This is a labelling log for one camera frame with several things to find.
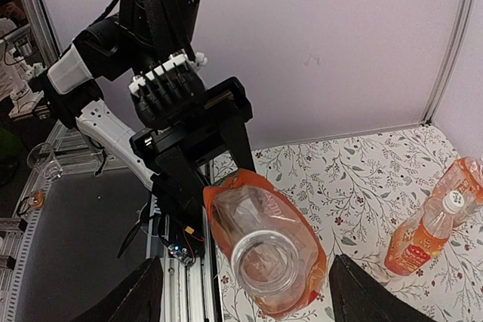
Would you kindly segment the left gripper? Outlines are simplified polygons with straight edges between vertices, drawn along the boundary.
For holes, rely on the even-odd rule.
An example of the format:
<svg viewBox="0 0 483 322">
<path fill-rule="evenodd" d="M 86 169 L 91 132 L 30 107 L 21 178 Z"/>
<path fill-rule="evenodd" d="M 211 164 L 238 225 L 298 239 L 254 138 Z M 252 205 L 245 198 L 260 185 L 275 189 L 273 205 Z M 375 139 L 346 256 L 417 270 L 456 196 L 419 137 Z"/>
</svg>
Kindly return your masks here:
<svg viewBox="0 0 483 322">
<path fill-rule="evenodd" d="M 153 193 L 163 213 L 200 220 L 202 181 L 193 164 L 229 152 L 238 168 L 255 171 L 245 124 L 253 118 L 245 88 L 230 77 L 210 89 L 197 76 L 183 76 L 181 99 L 169 103 L 167 81 L 148 82 L 133 96 L 145 128 L 130 139 L 134 154 L 152 164 Z"/>
</svg>

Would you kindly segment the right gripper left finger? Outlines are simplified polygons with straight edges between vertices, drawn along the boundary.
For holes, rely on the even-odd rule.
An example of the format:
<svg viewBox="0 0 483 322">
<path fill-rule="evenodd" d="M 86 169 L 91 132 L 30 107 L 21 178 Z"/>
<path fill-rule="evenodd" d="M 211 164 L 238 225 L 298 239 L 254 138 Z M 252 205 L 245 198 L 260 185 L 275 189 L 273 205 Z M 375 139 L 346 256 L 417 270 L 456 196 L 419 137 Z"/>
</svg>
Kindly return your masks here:
<svg viewBox="0 0 483 322">
<path fill-rule="evenodd" d="M 158 257 L 146 259 L 96 305 L 72 321 L 160 321 L 163 269 Z"/>
</svg>

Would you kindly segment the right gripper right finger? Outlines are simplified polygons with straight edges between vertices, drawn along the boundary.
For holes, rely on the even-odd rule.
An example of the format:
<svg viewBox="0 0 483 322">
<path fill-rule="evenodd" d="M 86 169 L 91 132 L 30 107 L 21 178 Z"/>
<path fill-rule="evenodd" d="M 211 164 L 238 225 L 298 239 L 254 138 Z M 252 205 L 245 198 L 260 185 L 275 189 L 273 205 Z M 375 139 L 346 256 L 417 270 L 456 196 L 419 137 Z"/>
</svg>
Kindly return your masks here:
<svg viewBox="0 0 483 322">
<path fill-rule="evenodd" d="M 345 254 L 335 256 L 328 274 L 335 321 L 430 321 L 392 295 Z"/>
</svg>

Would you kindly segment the orange tea bottle front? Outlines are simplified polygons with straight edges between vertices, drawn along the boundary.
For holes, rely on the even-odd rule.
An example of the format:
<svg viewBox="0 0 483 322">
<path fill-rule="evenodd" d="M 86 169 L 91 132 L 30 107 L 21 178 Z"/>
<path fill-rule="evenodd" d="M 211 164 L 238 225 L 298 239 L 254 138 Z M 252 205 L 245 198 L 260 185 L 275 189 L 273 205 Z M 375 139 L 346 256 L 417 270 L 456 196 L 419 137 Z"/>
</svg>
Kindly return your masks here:
<svg viewBox="0 0 483 322">
<path fill-rule="evenodd" d="M 436 258 L 448 241 L 455 216 L 464 204 L 458 191 L 450 191 L 442 199 L 428 197 L 392 234 L 384 259 L 386 268 L 393 274 L 408 276 Z"/>
</svg>

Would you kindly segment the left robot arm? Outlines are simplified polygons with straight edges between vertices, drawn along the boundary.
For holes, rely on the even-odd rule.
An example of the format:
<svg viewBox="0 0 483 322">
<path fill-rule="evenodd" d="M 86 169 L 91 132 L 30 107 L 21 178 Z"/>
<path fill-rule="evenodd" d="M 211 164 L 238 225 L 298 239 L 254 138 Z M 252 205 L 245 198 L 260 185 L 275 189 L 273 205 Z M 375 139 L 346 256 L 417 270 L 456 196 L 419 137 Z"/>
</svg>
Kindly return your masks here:
<svg viewBox="0 0 483 322">
<path fill-rule="evenodd" d="M 228 152 L 254 162 L 251 103 L 235 77 L 206 87 L 191 46 L 200 0 L 119 0 L 41 74 L 60 121 L 123 161 L 174 219 L 202 220 L 201 166 Z"/>
</svg>

